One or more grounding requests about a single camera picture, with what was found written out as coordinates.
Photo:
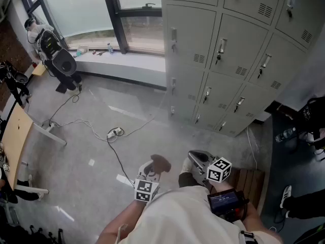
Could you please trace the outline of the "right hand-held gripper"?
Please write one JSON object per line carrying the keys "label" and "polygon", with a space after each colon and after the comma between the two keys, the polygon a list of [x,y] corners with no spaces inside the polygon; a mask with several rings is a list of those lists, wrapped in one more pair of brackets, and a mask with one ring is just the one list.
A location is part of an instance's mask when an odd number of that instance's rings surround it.
{"label": "right hand-held gripper", "polygon": [[191,150],[188,158],[192,161],[194,174],[202,185],[206,185],[206,180],[222,183],[231,173],[230,161],[223,157],[215,161],[215,157],[207,151]]}

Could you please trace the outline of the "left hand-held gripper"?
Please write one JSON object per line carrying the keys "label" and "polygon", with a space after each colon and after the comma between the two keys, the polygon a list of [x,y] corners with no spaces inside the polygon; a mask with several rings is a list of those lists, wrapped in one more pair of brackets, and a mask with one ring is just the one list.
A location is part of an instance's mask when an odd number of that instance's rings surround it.
{"label": "left hand-held gripper", "polygon": [[138,171],[138,179],[135,180],[135,200],[151,202],[158,194],[161,173],[153,171],[153,161],[143,164]]}

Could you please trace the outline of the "brown wiping cloth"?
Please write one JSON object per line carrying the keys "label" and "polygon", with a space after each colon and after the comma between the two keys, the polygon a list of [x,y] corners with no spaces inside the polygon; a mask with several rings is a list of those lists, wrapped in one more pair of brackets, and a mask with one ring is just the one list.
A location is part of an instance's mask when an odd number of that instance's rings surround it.
{"label": "brown wiping cloth", "polygon": [[153,172],[157,174],[161,174],[163,172],[170,172],[171,164],[165,157],[154,154],[151,155],[151,159],[153,161],[152,163]]}

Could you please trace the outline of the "grey metal locker door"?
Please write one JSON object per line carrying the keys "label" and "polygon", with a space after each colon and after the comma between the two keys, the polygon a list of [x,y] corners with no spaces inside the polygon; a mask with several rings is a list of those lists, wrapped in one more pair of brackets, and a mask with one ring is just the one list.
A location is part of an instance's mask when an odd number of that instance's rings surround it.
{"label": "grey metal locker door", "polygon": [[216,12],[167,5],[167,56],[173,63],[204,69]]}

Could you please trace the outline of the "person's left forearm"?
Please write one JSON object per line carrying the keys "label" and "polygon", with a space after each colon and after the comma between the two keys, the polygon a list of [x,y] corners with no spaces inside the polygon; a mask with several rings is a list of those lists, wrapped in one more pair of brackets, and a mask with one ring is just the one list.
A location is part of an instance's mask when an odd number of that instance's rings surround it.
{"label": "person's left forearm", "polygon": [[145,206],[146,202],[134,200],[104,228],[96,244],[115,244],[126,238],[134,230]]}

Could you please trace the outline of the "person's right forearm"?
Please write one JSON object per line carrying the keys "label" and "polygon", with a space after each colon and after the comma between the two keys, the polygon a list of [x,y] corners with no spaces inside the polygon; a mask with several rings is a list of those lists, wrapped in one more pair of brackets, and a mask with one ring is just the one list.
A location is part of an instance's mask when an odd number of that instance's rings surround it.
{"label": "person's right forearm", "polygon": [[[233,187],[226,181],[221,183],[209,181],[209,183],[215,188],[216,192],[223,192],[233,189]],[[269,239],[272,240],[271,242],[264,242],[264,244],[283,244],[281,237],[276,232],[267,229],[263,225],[257,210],[250,202],[247,204],[246,218],[242,222],[248,232],[263,232],[264,234],[272,237],[269,237]]]}

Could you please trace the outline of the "person's black trouser leg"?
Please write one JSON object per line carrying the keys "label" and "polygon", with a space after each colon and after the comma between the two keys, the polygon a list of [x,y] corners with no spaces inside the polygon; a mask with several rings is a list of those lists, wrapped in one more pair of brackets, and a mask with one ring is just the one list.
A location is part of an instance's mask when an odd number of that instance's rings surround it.
{"label": "person's black trouser leg", "polygon": [[183,172],[178,177],[178,185],[180,188],[183,187],[192,187],[192,186],[202,186],[199,184],[196,179],[193,177],[191,172]]}

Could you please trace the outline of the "black small monitor device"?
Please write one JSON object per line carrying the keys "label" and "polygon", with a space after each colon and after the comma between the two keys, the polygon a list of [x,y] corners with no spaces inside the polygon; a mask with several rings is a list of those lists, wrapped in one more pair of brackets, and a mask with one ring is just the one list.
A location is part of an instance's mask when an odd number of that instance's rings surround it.
{"label": "black small monitor device", "polygon": [[249,199],[244,197],[242,191],[230,189],[209,194],[207,197],[210,210],[214,215],[230,223],[237,220],[243,221],[246,218]]}

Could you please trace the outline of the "person in white shirt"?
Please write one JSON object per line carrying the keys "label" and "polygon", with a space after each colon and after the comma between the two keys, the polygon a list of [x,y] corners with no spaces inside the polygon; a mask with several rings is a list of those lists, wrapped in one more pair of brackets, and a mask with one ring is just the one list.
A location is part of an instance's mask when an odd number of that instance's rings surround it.
{"label": "person in white shirt", "polygon": [[242,229],[214,215],[205,187],[160,194],[141,214],[134,230],[118,244],[247,244]]}

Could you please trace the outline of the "brown wooden slat stool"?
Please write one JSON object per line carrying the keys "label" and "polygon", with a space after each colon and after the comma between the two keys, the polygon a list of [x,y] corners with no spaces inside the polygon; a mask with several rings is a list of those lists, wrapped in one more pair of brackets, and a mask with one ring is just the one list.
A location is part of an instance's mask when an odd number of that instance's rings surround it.
{"label": "brown wooden slat stool", "polygon": [[237,191],[242,191],[246,199],[257,209],[264,185],[265,173],[260,170],[232,168],[225,180]]}

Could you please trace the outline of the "white power strip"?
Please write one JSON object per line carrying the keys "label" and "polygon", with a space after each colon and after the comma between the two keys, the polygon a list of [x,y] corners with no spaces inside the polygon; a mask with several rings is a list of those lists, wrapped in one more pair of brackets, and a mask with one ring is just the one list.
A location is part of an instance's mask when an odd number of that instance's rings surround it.
{"label": "white power strip", "polygon": [[111,129],[108,134],[107,134],[107,138],[110,139],[110,138],[113,138],[113,137],[119,137],[121,135],[123,135],[123,129],[121,127],[116,127],[116,128],[113,128]]}

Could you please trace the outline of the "large clear water bottle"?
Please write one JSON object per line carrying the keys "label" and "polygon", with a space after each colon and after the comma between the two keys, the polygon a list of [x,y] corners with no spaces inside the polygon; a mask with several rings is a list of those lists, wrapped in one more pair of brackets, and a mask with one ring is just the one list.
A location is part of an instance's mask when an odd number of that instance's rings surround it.
{"label": "large clear water bottle", "polygon": [[283,132],[279,133],[276,137],[275,137],[275,141],[280,143],[286,139],[291,138],[293,135],[296,134],[296,128],[289,128],[284,130]]}

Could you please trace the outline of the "white window sill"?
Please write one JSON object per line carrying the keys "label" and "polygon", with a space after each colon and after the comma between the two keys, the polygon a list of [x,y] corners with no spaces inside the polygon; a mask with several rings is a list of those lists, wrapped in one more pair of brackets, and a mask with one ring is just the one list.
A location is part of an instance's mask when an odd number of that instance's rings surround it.
{"label": "white window sill", "polygon": [[120,52],[98,55],[87,52],[75,60],[81,72],[167,86],[165,58],[161,56]]}

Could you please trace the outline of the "black tote bag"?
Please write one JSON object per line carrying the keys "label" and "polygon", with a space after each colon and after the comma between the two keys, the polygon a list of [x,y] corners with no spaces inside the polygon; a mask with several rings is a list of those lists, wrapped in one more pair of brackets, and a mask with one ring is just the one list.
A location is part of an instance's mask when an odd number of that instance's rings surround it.
{"label": "black tote bag", "polygon": [[325,96],[311,98],[298,112],[299,130],[312,134],[316,150],[325,149]]}

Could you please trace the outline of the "black bag green trim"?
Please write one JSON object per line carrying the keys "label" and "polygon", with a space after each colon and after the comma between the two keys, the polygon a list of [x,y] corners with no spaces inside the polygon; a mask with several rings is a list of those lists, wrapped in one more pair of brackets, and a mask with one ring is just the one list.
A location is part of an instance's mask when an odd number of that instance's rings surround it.
{"label": "black bag green trim", "polygon": [[325,223],[303,233],[294,244],[325,244]]}

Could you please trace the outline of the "light wooden desk white legs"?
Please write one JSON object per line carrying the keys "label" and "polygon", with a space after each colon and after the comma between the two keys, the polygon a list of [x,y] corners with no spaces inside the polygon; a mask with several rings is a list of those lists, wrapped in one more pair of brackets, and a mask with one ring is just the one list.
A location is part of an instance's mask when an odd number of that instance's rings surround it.
{"label": "light wooden desk white legs", "polygon": [[[20,119],[20,129],[18,129],[18,119]],[[33,187],[26,187],[18,185],[17,175],[20,165],[22,164],[21,156],[25,146],[25,142],[28,139],[31,129],[35,129],[43,135],[57,141],[62,145],[66,145],[67,142],[61,138],[53,135],[50,131],[53,128],[50,125],[47,129],[43,129],[22,109],[19,105],[15,104],[9,118],[7,119],[7,125],[2,137],[2,144],[4,146],[4,152],[9,161],[10,171],[6,172],[7,180],[12,190],[22,190],[30,193],[44,193],[48,194],[48,189],[40,189]]]}

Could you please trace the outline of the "gray oval shell case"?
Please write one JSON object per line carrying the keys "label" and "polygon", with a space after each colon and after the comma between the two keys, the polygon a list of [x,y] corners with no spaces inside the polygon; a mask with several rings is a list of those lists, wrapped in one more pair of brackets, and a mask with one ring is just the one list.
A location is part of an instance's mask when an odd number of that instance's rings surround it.
{"label": "gray oval shell case", "polygon": [[15,72],[13,75],[13,78],[16,82],[21,84],[27,84],[28,83],[28,77],[25,74],[22,74],[20,72]]}
{"label": "gray oval shell case", "polygon": [[74,57],[66,50],[61,49],[52,58],[53,65],[66,76],[71,76],[76,72],[77,64]]}

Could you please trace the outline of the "small wooden table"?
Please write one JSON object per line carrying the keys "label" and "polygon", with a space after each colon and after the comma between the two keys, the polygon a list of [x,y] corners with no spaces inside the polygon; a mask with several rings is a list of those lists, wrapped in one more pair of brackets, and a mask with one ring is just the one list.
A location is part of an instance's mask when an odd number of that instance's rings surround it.
{"label": "small wooden table", "polygon": [[42,62],[38,63],[34,68],[32,74],[36,76],[42,76],[46,72],[46,66]]}

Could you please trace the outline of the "black backpack rig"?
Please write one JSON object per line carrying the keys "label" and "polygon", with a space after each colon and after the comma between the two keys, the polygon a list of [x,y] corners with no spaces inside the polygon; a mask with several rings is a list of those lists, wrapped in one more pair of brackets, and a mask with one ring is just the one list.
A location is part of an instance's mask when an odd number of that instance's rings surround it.
{"label": "black backpack rig", "polygon": [[45,54],[48,60],[52,60],[56,54],[61,51],[62,46],[57,36],[48,30],[42,30],[40,36],[40,50]]}

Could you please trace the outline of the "black-framed window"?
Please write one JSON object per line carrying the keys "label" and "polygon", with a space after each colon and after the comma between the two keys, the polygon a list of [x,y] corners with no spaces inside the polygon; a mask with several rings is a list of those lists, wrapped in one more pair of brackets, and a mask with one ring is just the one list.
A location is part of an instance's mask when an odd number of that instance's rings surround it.
{"label": "black-framed window", "polygon": [[[54,28],[66,48],[163,54],[161,0],[22,0],[29,17]],[[142,9],[155,3],[152,9]]]}

